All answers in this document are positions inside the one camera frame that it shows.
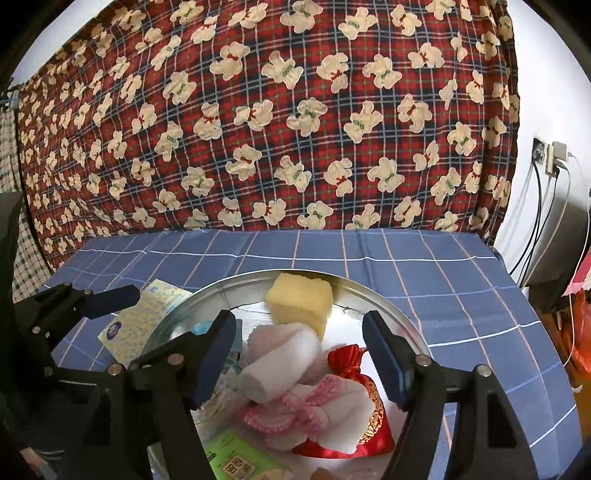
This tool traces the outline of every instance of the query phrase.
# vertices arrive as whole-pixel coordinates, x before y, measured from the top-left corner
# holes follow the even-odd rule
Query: blue gripper pad
[[[408,411],[414,396],[413,349],[404,337],[392,333],[375,310],[363,316],[362,332],[388,399]]]
[[[197,404],[197,408],[212,396],[217,379],[236,338],[236,318],[234,315],[228,312],[227,317],[221,316],[222,314],[218,315],[207,333],[204,334],[207,337],[209,348],[196,372],[197,382],[193,400]]]

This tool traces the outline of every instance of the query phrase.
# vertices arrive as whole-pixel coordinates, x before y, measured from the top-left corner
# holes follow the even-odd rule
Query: black cable
[[[534,256],[534,248],[538,244],[538,241],[540,241],[540,238],[542,237],[542,233],[544,232],[546,222],[548,222],[548,218],[550,217],[550,212],[552,211],[552,207],[554,206],[554,199],[556,198],[556,185],[558,183],[558,174],[559,174],[560,170],[556,169],[555,172],[556,172],[556,178],[554,179],[554,191],[552,192],[552,200],[550,202],[550,208],[548,209],[548,213],[546,213],[546,217],[544,218],[544,223],[542,223],[542,228],[540,229],[540,233],[538,235],[536,235],[535,240],[534,240],[534,245],[531,247],[531,252],[530,252],[529,260],[527,262],[527,267],[524,270],[525,274],[527,274],[527,271],[530,267],[531,259]]]
[[[542,204],[542,194],[541,194],[541,189],[538,191],[538,211],[541,211],[541,204]],[[531,235],[530,235],[530,239],[527,241],[527,245],[525,246],[523,253],[521,254],[521,256],[519,257],[519,260],[517,261],[517,263],[515,264],[515,266],[513,267],[513,269],[509,272],[509,275],[513,275],[513,272],[517,269],[517,267],[519,266],[519,264],[521,263],[521,261],[523,260],[523,258],[525,257],[528,248],[530,247],[531,241],[534,239],[534,235],[535,235],[535,228],[536,226],[539,224],[540,222],[540,217],[536,216],[535,218],[535,222],[534,222],[534,227],[531,230]]]
[[[538,180],[538,215],[537,215],[537,225],[535,226],[535,240],[533,245],[531,246],[531,251],[529,254],[529,257],[525,260],[525,268],[523,268],[521,270],[521,273],[519,274],[519,287],[523,288],[522,282],[525,280],[525,276],[527,275],[527,271],[531,265],[531,259],[534,256],[534,250],[535,250],[535,246],[538,243],[538,240],[541,237],[541,230],[540,230],[540,223],[542,220],[542,182],[540,180],[540,171],[538,170],[538,165],[536,165],[534,163],[534,170],[535,170],[535,176]]]

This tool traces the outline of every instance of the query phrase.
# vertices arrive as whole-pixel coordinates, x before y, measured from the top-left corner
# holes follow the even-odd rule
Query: yellow sponge
[[[330,283],[319,278],[280,274],[267,292],[267,308],[274,323],[305,323],[320,340],[333,306]]]

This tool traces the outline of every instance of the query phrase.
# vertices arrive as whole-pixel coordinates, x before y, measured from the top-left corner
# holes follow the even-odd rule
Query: metal screw
[[[173,353],[168,357],[168,363],[170,365],[180,365],[184,362],[184,356],[180,353]]]
[[[421,367],[428,367],[433,362],[430,356],[424,355],[423,353],[417,355],[414,358],[414,361],[417,363],[417,365],[421,365]]]
[[[478,367],[476,367],[476,371],[483,377],[490,377],[492,373],[492,370],[486,365],[478,365]]]
[[[121,373],[122,370],[123,370],[123,367],[121,365],[113,364],[107,369],[107,373],[109,375],[112,375],[113,377],[116,377],[117,375],[119,375]]]

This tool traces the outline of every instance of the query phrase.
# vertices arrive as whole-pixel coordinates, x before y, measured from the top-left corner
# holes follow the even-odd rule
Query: white wall
[[[28,80],[57,49],[80,27],[99,13],[110,0],[74,0],[74,2],[37,38],[15,71],[15,82]],[[558,34],[523,0],[509,0],[513,19],[515,48],[519,69],[521,126],[518,134],[519,154],[512,184],[511,201],[505,222],[495,246],[511,269],[521,255],[537,211],[537,182],[528,177],[534,136],[546,142],[565,142],[583,166],[585,179],[573,160],[573,185],[563,224],[540,262],[532,280],[557,278],[563,268],[572,264],[582,248],[586,223],[586,203],[591,184],[591,154],[587,145],[591,137],[591,83],[577,60]],[[541,175],[544,209],[550,206],[551,190],[545,174]],[[566,197],[567,175],[560,174],[557,198],[533,262],[541,253],[557,222]],[[521,269],[513,278],[517,281]]]
[[[29,48],[14,71],[14,83],[23,83],[31,78],[72,35],[111,1],[74,0]]]

